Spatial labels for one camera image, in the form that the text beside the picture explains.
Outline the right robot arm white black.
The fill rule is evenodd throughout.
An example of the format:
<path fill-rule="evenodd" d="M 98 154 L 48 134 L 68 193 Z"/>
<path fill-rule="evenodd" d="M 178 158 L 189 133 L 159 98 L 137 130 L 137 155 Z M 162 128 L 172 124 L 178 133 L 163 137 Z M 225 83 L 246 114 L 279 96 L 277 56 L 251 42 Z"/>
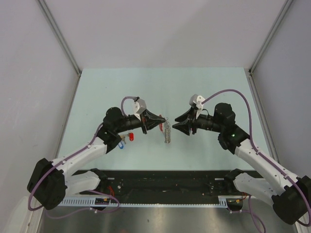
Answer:
<path fill-rule="evenodd" d="M 293 225 L 306 213 L 311 212 L 311 179 L 299 177 L 284 168 L 270 156 L 265 155 L 246 133 L 235 123 L 235 113 L 228 103 L 218 103 L 214 114 L 205 115 L 193 104 L 175 119 L 173 128 L 190 135 L 198 129 L 217 132 L 218 142 L 247 162 L 264 180 L 258 181 L 245 172 L 235 169 L 224 182 L 230 195 L 239 191 L 252 195 L 272 206 L 276 215 L 285 223 Z"/>

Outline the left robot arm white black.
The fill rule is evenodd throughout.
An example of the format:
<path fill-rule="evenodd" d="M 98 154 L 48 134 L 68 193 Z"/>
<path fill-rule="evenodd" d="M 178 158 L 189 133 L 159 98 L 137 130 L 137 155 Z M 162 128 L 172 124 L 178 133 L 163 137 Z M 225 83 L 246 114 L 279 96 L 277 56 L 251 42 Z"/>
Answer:
<path fill-rule="evenodd" d="M 51 210 L 58 206 L 65 197 L 84 191 L 102 194 L 107 190 L 108 180 L 104 172 L 93 168 L 85 173 L 76 172 L 89 162 L 111 152 L 122 141 L 120 133 L 141 128 L 147 133 L 166 120 L 145 109 L 137 115 L 124 116 L 121 109 L 112 107 L 106 111 L 103 122 L 98 126 L 91 141 L 71 155 L 56 158 L 52 161 L 39 160 L 27 190 L 30 192 L 28 209 L 35 198 L 40 207 Z"/>

